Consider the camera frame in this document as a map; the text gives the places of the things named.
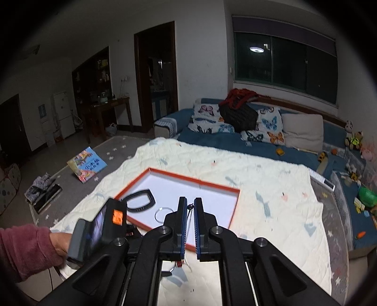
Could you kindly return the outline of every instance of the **children's book cover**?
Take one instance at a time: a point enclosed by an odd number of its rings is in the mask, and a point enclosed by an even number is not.
[[[83,183],[107,166],[91,147],[67,161],[67,164]]]

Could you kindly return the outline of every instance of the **person's hand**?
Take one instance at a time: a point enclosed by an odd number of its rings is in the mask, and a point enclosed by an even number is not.
[[[68,248],[72,234],[50,233],[50,240],[56,253],[61,257],[67,257]]]

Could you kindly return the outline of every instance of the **controller screen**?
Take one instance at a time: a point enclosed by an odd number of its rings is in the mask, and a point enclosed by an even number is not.
[[[105,221],[106,206],[104,206],[93,220],[93,231],[91,235],[90,248],[93,250],[102,235],[103,223]]]

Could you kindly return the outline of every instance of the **quilted bedspread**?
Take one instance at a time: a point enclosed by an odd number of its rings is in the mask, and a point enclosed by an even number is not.
[[[266,237],[331,294],[323,204],[303,165],[156,138],[139,147],[51,230],[73,232],[78,218],[92,220],[107,198],[149,167],[240,189],[230,229],[249,240]],[[221,305],[217,263],[200,263],[190,251],[185,261],[191,269],[183,265],[161,280],[158,304]],[[74,270],[65,266],[61,273],[69,277]]]

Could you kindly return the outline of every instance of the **wooden cabinet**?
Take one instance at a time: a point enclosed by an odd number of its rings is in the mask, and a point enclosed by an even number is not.
[[[78,66],[72,72],[72,83],[75,95],[76,107],[79,117],[86,114],[88,128],[94,136],[100,133],[99,122],[96,116],[91,116],[88,112],[81,112],[81,109],[90,108],[90,106],[100,102],[102,93],[110,100],[112,98],[109,47],[101,50]],[[109,126],[116,123],[115,110],[109,109],[103,112],[103,124]]]

